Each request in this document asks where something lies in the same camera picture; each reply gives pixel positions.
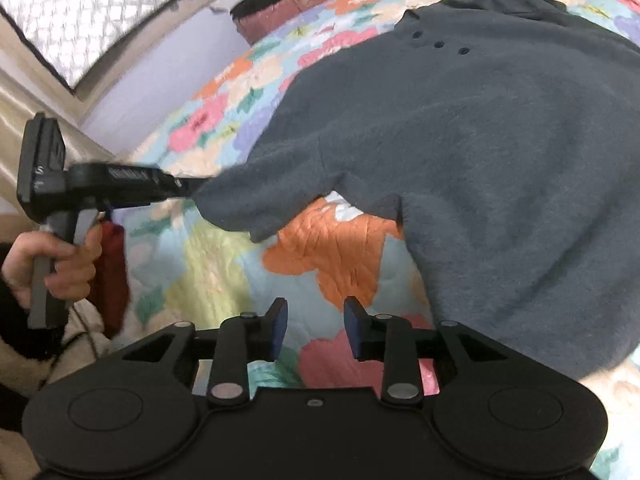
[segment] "sweater sleeve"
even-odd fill
[[[277,142],[268,132],[245,164],[206,181],[193,200],[202,217],[225,231],[249,231],[261,242],[333,189],[311,134]]]
[[[10,248],[9,244],[0,244],[0,267]],[[27,359],[47,360],[60,350],[65,329],[31,330],[27,326],[28,315],[0,279],[0,338]]]

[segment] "metal rivet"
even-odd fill
[[[211,395],[223,400],[235,399],[241,396],[242,392],[244,392],[244,389],[240,384],[236,383],[220,383],[211,389]]]
[[[409,383],[396,383],[388,387],[386,392],[394,399],[413,399],[419,392],[418,387]]]

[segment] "hand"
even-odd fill
[[[59,300],[80,301],[89,295],[89,282],[95,276],[94,261],[102,253],[102,227],[89,229],[84,246],[75,247],[43,231],[23,233],[15,239],[2,264],[2,278],[20,306],[31,306],[33,259],[36,256],[55,258],[56,272],[46,276],[44,283]]]

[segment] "gray sweater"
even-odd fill
[[[336,190],[401,221],[437,319],[574,378],[640,339],[640,49],[553,0],[443,0],[302,71],[200,212],[253,240]]]

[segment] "floral bedspread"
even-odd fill
[[[296,73],[341,48],[390,30],[407,8],[439,0],[331,0],[256,44],[171,115],[132,160],[175,174],[211,175],[246,160]],[[640,0],[559,0],[579,14],[640,43]],[[264,313],[289,301],[289,329],[276,364],[250,369],[256,385],[379,387],[381,365],[350,358],[342,299],[355,295],[372,313],[391,312],[428,326],[420,277],[397,226],[361,213],[336,193],[311,204],[261,244],[205,222],[189,201],[124,213],[133,301],[120,341],[177,319],[218,326],[243,310]],[[593,470],[601,478],[640,478],[640,380],[633,364],[600,381],[626,397],[624,424],[607,440]],[[196,390],[206,382],[202,367]],[[437,385],[423,364],[428,392]]]

